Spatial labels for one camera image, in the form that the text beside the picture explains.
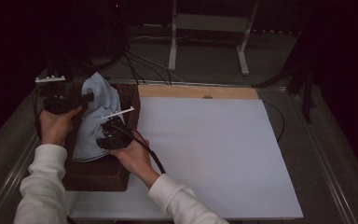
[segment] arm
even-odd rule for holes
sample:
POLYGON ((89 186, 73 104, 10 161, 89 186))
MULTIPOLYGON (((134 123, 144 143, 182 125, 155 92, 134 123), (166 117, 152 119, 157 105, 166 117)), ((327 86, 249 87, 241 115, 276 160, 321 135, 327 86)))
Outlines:
POLYGON ((66 223, 66 198, 62 178, 66 150, 62 146, 72 131, 71 118, 80 111, 53 115, 40 114, 42 139, 29 166, 30 176, 21 181, 22 200, 14 223, 66 223))
MULTIPOLYGON (((142 141, 138 133, 133 135, 142 141)), ((228 223, 202 204, 190 188, 176 184, 167 175, 159 175, 150 164, 149 154, 137 142, 132 141, 127 148, 111 150, 110 153, 150 188, 149 197, 164 214, 173 215, 175 223, 228 223)))

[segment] brown wicker basket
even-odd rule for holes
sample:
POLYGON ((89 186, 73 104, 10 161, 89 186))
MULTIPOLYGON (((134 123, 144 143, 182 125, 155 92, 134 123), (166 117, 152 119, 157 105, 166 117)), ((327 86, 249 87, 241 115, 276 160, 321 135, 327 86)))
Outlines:
MULTIPOLYGON (((73 85, 70 91, 81 94, 81 83, 73 85)), ((113 84, 120 97, 121 109, 134 110, 123 114, 125 123, 129 129, 138 125, 140 100, 136 85, 113 84)), ((68 158, 65 162, 66 175, 62 182, 66 190, 76 191, 125 191, 127 189, 129 172, 121 165, 114 156, 107 155, 96 161, 74 162, 72 155, 75 148, 77 130, 81 123, 81 117, 86 107, 83 106, 79 115, 73 119, 74 130, 66 138, 65 148, 68 158)))

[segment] towel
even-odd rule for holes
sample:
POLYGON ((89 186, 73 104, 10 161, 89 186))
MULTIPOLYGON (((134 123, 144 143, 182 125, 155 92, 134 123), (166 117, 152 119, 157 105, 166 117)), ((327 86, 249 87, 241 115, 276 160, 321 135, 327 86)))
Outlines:
POLYGON ((77 132, 73 161, 95 161, 106 156, 109 152, 98 147, 96 139, 104 138, 101 124, 106 122, 102 119, 112 113, 121 111, 117 91, 99 74, 95 73, 87 79, 82 87, 82 94, 94 94, 94 101, 89 103, 84 112, 82 123, 77 132))

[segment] white board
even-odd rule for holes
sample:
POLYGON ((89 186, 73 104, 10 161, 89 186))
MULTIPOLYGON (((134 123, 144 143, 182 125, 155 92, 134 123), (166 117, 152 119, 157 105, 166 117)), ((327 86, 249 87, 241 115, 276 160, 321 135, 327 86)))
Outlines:
MULTIPOLYGON (((167 174, 220 217, 303 217, 262 101, 143 97, 138 130, 167 174)), ((170 218, 132 175, 126 192, 67 197, 71 217, 170 218)))

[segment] white sleeve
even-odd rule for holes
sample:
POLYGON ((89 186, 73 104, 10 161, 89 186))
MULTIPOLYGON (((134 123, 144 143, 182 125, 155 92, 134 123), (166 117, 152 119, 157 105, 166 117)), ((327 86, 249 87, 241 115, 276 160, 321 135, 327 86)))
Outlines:
POLYGON ((36 148, 30 176, 21 182, 22 200, 14 223, 66 223, 65 175, 66 150, 55 145, 36 148))
POLYGON ((184 185, 176 184, 167 175, 161 175, 148 193, 161 212, 173 215, 176 224, 227 223, 211 209, 201 203, 194 192, 184 185))

